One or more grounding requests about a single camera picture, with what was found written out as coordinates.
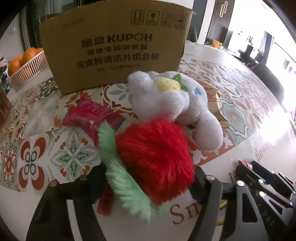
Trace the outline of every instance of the red fluffy toy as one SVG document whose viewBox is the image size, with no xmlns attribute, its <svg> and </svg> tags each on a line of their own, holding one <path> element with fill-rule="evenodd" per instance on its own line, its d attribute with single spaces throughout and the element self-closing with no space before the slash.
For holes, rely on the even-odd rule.
<svg viewBox="0 0 296 241">
<path fill-rule="evenodd" d="M 193 183 L 188 137 L 173 122 L 132 124 L 116 137 L 116 146 L 128 172 L 156 204 L 172 200 Z"/>
</svg>

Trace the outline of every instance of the fruit basket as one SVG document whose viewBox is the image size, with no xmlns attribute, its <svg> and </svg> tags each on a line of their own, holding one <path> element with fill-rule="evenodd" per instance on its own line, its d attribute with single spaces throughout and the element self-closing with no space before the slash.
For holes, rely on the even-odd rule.
<svg viewBox="0 0 296 241">
<path fill-rule="evenodd" d="M 9 76 L 8 83 L 14 90 L 18 90 L 39 74 L 46 66 L 46 56 L 44 51 L 41 51 L 13 75 Z"/>
</svg>

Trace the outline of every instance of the white stuffed animal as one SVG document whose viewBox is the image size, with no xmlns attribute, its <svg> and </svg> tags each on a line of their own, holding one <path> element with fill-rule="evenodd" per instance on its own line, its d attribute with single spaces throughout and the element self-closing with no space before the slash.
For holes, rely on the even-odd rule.
<svg viewBox="0 0 296 241">
<path fill-rule="evenodd" d="M 129 75 L 128 83 L 132 109 L 141 122 L 166 118 L 191 124 L 196 126 L 194 141 L 200 150 L 222 145 L 222 128 L 207 107 L 206 91 L 192 78 L 174 71 L 137 71 Z"/>
</svg>

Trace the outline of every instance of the screw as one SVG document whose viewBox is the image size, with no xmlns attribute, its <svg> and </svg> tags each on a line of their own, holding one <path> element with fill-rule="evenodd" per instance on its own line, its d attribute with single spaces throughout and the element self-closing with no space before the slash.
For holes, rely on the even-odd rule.
<svg viewBox="0 0 296 241">
<path fill-rule="evenodd" d="M 80 180 L 80 181 L 85 181 L 85 180 L 87 180 L 87 175 L 86 175 L 86 174 L 81 175 L 81 176 L 79 177 L 79 180 Z"/>
<path fill-rule="evenodd" d="M 56 181 L 56 180 L 53 180 L 53 181 L 51 181 L 51 182 L 49 183 L 49 185 L 50 185 L 51 187 L 55 187 L 55 186 L 57 185 L 57 181 Z"/>
<path fill-rule="evenodd" d="M 243 187 L 245 185 L 245 183 L 243 181 L 237 181 L 237 185 L 239 185 L 240 187 Z"/>
<path fill-rule="evenodd" d="M 213 175 L 206 175 L 205 177 L 208 181 L 213 181 L 215 180 L 215 177 Z"/>
</svg>

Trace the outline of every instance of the red fur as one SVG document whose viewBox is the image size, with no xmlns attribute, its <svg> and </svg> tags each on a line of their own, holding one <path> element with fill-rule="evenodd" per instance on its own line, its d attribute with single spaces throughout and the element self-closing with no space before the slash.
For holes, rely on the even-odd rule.
<svg viewBox="0 0 296 241">
<path fill-rule="evenodd" d="M 193 183 L 188 137 L 173 122 L 132 124 L 116 137 L 116 145 L 128 172 L 156 204 L 177 197 Z"/>
</svg>

